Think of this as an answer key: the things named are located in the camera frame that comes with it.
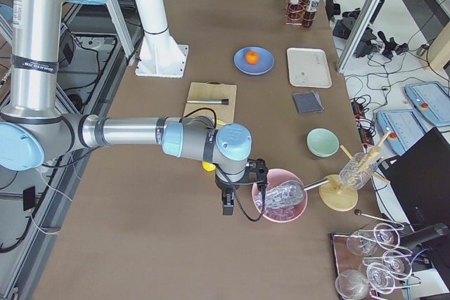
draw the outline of computer screen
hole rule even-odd
[[[450,145],[431,129],[384,170],[414,230],[436,223],[450,226]],[[450,236],[423,243],[443,281],[450,285]]]

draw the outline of green bowl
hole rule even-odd
[[[317,128],[308,133],[307,145],[309,151],[319,157],[328,157],[339,150],[337,136],[327,129]]]

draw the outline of pink bowl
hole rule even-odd
[[[297,181],[303,186],[303,182],[300,180],[300,178],[298,178],[292,172],[289,172],[284,169],[270,169],[269,172],[267,173],[267,182],[269,183],[269,185],[267,186],[267,191],[269,191],[273,187],[276,187],[276,186],[278,186],[286,181],[290,181],[290,180]],[[258,195],[261,195],[261,192],[258,191],[257,184],[255,183],[255,184],[253,184],[253,188],[252,188],[253,204],[255,205],[257,210],[259,212],[261,212],[261,208],[258,207],[255,202],[255,197]],[[264,214],[262,216],[265,219],[274,221],[275,223],[288,223],[288,222],[294,221],[295,219],[300,217],[303,214],[304,210],[307,208],[307,204],[308,204],[308,194],[305,191],[303,201],[300,204],[297,204],[294,206],[293,216],[282,217],[282,216],[275,215],[271,212],[267,212],[267,210],[264,212]]]

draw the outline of brown table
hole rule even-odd
[[[307,133],[333,130],[361,150],[323,6],[309,29],[284,25],[284,0],[165,0],[170,32],[190,52],[183,79],[124,76],[111,117],[180,116],[192,81],[237,84],[235,121],[252,133],[252,158],[284,168],[305,183],[337,173],[338,152],[321,159]],[[234,53],[269,49],[274,68],[239,72]],[[289,85],[286,49],[322,48],[333,86],[318,89],[325,111],[299,115]],[[238,194],[256,216],[250,189]],[[370,187],[358,208],[377,214]],[[366,219],[340,213],[309,192],[296,221],[251,223],[235,208],[221,215],[214,174],[199,162],[166,156],[158,146],[119,145],[91,156],[73,205],[33,299],[336,299],[330,232],[352,232]]]

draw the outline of blue cable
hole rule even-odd
[[[411,268],[413,268],[413,263],[417,259],[417,257],[427,250],[428,249],[422,249],[421,251],[416,253],[416,255],[411,259]],[[411,300],[411,290],[409,288],[406,288],[406,295],[408,296],[408,300]]]

